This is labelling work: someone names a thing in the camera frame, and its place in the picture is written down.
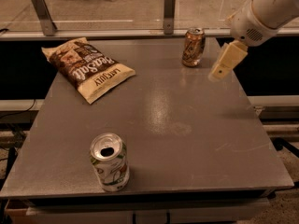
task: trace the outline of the soda can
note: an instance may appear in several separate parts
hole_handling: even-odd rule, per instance
[[[190,28],[185,35],[182,63],[194,67],[200,63],[205,49],[206,35],[202,28]]]
[[[91,162],[103,190],[117,191],[130,177],[127,147],[116,134],[103,133],[92,141]]]

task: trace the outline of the open can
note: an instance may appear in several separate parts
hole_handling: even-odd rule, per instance
[[[92,141],[91,162],[103,190],[118,191],[127,184],[130,171],[127,147],[114,133],[103,133]]]

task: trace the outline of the snack bag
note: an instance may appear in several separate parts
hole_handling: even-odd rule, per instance
[[[89,104],[135,75],[135,70],[105,56],[84,37],[42,51]]]

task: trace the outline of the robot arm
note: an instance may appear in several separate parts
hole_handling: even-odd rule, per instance
[[[224,78],[247,56],[247,48],[260,46],[289,21],[299,17],[299,0],[247,0],[228,18],[235,39],[221,49],[209,79]]]

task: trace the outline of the table surface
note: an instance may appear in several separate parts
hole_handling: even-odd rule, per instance
[[[127,144],[131,170],[127,187],[109,195],[292,186],[235,75],[207,79],[214,38],[197,68],[181,64],[180,38],[91,43],[136,76],[88,105],[58,74],[0,197],[106,195],[89,149],[107,132]]]

